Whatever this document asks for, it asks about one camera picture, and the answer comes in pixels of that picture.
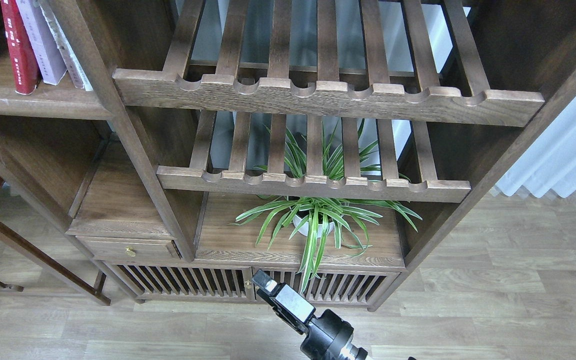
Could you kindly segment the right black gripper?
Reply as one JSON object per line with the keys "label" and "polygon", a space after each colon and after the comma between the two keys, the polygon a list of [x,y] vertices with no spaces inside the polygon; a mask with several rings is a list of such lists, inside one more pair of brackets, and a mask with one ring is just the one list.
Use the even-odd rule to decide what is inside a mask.
{"label": "right black gripper", "polygon": [[252,277],[256,294],[274,312],[305,338],[301,351],[311,360],[368,360],[365,348],[352,344],[354,328],[330,309],[320,317],[315,307],[286,283],[279,284],[272,276],[258,269]]}

